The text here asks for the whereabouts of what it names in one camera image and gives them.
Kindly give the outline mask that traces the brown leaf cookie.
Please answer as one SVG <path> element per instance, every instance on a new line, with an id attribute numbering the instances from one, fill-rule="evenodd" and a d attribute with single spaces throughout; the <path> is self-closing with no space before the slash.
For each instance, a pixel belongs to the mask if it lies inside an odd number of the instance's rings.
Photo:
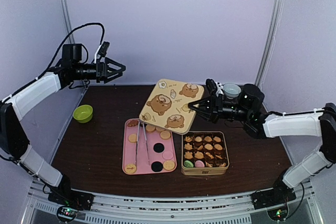
<path id="1" fill-rule="evenodd" d="M 184 139 L 185 142 L 187 143 L 190 143 L 193 141 L 193 139 L 190 137 L 190 136 L 187 136 L 185 139 Z"/>

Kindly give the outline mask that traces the silver tin lid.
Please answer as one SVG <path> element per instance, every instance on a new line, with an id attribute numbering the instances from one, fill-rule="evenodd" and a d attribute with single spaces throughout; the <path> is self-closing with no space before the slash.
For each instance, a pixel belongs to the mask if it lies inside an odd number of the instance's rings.
<path id="1" fill-rule="evenodd" d="M 139 119 L 184 135 L 190 130 L 196 116 L 188 104 L 200 100 L 203 94 L 204 87 L 201 85 L 160 79 L 145 102 Z"/>

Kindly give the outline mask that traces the leaf cookie second row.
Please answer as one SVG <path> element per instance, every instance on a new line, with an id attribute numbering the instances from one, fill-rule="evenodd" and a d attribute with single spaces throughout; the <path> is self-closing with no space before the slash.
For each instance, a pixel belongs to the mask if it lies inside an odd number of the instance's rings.
<path id="1" fill-rule="evenodd" d="M 193 149 L 193 146 L 192 146 L 190 143 L 186 143 L 186 144 L 184 145 L 184 149 L 185 149 L 185 150 L 192 150 L 192 149 Z"/>

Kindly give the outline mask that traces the star butter cookie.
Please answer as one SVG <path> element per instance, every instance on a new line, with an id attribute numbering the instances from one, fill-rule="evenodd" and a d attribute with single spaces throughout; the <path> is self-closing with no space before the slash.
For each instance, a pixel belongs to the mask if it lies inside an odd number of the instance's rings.
<path id="1" fill-rule="evenodd" d="M 207 157 L 209 159 L 213 159 L 214 158 L 214 156 L 210 152 L 206 152 L 205 153 L 205 157 Z"/>

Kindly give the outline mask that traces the beige leaf cookie under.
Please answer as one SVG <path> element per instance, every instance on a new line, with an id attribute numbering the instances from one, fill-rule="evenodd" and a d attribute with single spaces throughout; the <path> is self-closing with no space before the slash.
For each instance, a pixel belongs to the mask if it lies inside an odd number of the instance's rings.
<path id="1" fill-rule="evenodd" d="M 205 162 L 205 166 L 206 166 L 206 167 L 215 167 L 214 164 L 212 164 L 212 163 L 208 163 L 208 162 Z"/>

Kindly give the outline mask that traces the green sandwich cookie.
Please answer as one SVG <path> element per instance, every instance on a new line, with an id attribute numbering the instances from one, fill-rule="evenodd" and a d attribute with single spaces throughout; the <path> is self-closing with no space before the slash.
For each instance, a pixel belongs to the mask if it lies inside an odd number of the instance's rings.
<path id="1" fill-rule="evenodd" d="M 184 165 L 184 167 L 186 167 L 186 168 L 193 168 L 193 167 L 194 167 L 194 164 L 193 164 L 191 161 L 189 161 L 189 160 L 185 160 L 185 161 L 183 162 L 183 165 Z"/>

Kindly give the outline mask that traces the metal serving tongs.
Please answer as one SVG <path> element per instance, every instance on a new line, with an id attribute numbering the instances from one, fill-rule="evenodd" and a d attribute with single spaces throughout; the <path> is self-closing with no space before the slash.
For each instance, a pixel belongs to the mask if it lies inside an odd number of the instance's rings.
<path id="1" fill-rule="evenodd" d="M 150 154 L 149 154 L 149 145 L 148 138 L 146 135 L 145 124 L 138 120 L 138 129 L 136 133 L 136 148 L 135 148 L 135 165 L 139 164 L 139 157 L 143 156 L 143 153 L 146 153 L 147 162 L 150 165 Z"/>

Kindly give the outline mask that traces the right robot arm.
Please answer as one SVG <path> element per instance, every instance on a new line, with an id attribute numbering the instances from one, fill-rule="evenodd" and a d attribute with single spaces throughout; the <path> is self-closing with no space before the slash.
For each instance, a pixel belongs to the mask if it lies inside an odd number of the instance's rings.
<path id="1" fill-rule="evenodd" d="M 210 95 L 190 102 L 188 107 L 203 119 L 216 123 L 219 119 L 240 121 L 244 131 L 254 139 L 280 136 L 316 136 L 321 146 L 300 163 L 284 171 L 269 192 L 272 203 L 279 204 L 305 179 L 335 164 L 335 104 L 307 112 L 261 112 L 265 95 L 254 84 L 245 84 L 237 101 L 229 101 L 224 87 L 212 79 L 206 81 Z"/>

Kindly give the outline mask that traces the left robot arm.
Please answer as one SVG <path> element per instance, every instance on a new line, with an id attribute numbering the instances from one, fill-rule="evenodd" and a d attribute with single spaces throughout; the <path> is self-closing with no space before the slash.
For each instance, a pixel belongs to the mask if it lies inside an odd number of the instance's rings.
<path id="1" fill-rule="evenodd" d="M 75 81 L 108 83 L 123 75 L 125 65 L 108 58 L 110 44 L 102 42 L 94 54 L 92 63 L 82 62 L 82 44 L 66 44 L 61 59 L 54 67 L 1 101 L 1 149 L 9 155 L 9 161 L 22 167 L 30 176 L 45 183 L 64 205 L 71 205 L 76 197 L 69 178 L 50 165 L 32 147 L 30 136 L 36 130 L 29 125 L 42 122 L 46 117 L 39 104 L 46 107 L 45 99 L 70 86 Z"/>

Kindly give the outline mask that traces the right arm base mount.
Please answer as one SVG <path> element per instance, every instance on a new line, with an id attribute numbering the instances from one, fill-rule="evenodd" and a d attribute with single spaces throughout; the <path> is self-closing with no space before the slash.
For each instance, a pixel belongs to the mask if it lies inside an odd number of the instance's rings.
<path id="1" fill-rule="evenodd" d="M 296 199 L 296 194 L 280 192 L 275 189 L 257 190 L 251 194 L 251 200 L 255 210 L 266 209 L 268 217 L 272 221 L 285 221 L 289 217 L 288 203 Z"/>

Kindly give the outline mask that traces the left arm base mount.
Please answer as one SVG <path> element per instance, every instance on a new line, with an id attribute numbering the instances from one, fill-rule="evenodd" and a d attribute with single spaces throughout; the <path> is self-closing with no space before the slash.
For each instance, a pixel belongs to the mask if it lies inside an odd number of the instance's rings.
<path id="1" fill-rule="evenodd" d="M 72 190 L 70 198 L 65 198 L 52 192 L 48 195 L 48 200 L 59 204 L 56 210 L 56 217 L 63 223 L 74 221 L 80 211 L 90 210 L 93 204 L 94 195 Z"/>

